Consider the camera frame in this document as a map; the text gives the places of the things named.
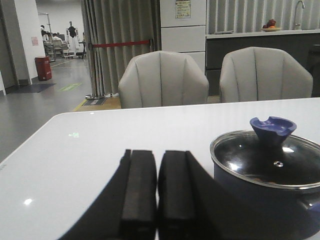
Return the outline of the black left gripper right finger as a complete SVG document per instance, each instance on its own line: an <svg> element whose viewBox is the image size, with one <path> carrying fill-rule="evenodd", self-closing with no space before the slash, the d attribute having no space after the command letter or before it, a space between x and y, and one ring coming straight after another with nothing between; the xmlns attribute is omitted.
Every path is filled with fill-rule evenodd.
<svg viewBox="0 0 320 240"><path fill-rule="evenodd" d="M161 240L247 240L245 206L189 151L167 150L158 175Z"/></svg>

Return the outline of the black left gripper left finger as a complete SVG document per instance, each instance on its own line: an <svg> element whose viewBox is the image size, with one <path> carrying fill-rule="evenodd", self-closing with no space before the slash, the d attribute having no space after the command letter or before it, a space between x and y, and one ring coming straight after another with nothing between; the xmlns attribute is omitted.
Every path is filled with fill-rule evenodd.
<svg viewBox="0 0 320 240"><path fill-rule="evenodd" d="M127 149L108 184L63 240L153 240L157 170L149 150Z"/></svg>

